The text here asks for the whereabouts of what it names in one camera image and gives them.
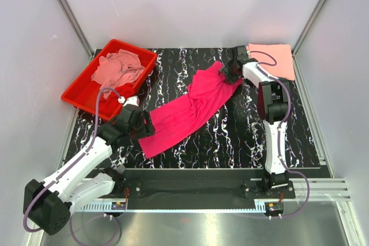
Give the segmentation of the magenta t shirt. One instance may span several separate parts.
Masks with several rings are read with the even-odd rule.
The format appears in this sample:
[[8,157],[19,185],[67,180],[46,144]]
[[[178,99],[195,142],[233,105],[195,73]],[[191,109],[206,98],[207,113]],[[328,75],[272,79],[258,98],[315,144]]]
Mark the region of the magenta t shirt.
[[221,68],[216,61],[210,68],[198,70],[186,94],[150,112],[155,134],[139,140],[146,158],[157,156],[197,131],[233,95],[243,80],[226,83]]

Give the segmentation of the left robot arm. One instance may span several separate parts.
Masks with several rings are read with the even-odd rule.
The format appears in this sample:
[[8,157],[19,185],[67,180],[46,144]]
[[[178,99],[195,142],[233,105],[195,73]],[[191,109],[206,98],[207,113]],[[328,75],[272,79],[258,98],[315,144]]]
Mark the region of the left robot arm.
[[42,181],[32,179],[24,191],[23,227],[58,233],[72,215],[100,196],[113,198],[124,192],[122,174],[107,168],[92,180],[83,179],[127,140],[139,140],[155,133],[150,113],[128,104],[120,114],[102,125],[95,125],[92,138],[63,167]]

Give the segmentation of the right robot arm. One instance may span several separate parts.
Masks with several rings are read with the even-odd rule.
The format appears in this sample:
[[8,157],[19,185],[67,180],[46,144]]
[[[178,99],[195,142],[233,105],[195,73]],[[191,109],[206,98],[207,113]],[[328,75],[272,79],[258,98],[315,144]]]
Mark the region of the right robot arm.
[[[272,62],[260,62],[250,56],[253,53],[265,55]],[[290,81],[269,73],[263,65],[275,67],[277,59],[263,51],[249,51],[246,46],[237,46],[232,48],[232,58],[220,73],[229,84],[245,79],[258,87],[257,112],[266,132],[266,157],[262,181],[254,192],[263,192],[265,196],[274,198],[289,182],[285,133],[291,112]]]

